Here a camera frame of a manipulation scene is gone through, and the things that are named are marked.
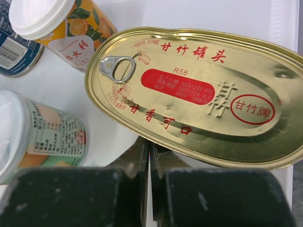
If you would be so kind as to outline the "white cube cabinet counter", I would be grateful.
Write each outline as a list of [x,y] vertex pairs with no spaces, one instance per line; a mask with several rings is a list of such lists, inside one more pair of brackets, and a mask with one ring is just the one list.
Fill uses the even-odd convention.
[[[298,4],[296,0],[285,0],[279,9],[276,0],[97,1],[97,5],[118,29],[117,33],[136,27],[208,30],[266,41],[295,53]],[[142,136],[117,123],[92,103],[86,92],[85,75],[86,71],[73,68],[55,53],[45,49],[41,60],[29,74],[17,79],[2,77],[0,90],[17,92],[25,98],[79,118],[86,131],[87,155],[80,166],[67,167],[105,167]],[[152,186],[149,145],[147,188]],[[287,184],[292,182],[291,165],[274,170],[215,166],[171,151],[193,168],[267,170],[278,180],[285,198]]]

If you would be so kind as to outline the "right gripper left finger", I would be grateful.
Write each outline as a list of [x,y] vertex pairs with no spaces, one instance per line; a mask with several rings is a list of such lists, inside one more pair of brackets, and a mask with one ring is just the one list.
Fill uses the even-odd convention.
[[146,226],[148,145],[148,140],[138,137],[105,167],[19,171],[0,202],[1,226]]

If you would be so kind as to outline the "oval gold tin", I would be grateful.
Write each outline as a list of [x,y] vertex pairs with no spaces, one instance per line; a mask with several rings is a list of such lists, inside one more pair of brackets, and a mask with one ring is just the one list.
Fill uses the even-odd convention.
[[273,43],[127,29],[96,50],[85,87],[117,123],[215,166],[274,170],[303,158],[303,59]]

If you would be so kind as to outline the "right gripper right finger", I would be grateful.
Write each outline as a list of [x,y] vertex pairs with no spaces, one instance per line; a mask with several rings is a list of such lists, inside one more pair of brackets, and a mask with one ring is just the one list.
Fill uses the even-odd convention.
[[193,168],[151,143],[153,219],[160,227],[294,227],[278,180],[258,168]]

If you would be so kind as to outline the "green can white lid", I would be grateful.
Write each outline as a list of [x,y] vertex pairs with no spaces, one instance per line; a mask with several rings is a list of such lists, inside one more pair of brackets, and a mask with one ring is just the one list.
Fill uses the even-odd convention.
[[23,168],[80,166],[86,155],[86,131],[79,118],[1,90],[1,184]]

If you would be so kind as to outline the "orange can white lid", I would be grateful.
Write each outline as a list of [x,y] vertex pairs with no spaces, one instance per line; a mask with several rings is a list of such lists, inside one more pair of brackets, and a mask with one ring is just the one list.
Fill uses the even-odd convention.
[[92,0],[13,0],[13,30],[85,72],[94,52],[117,32]]

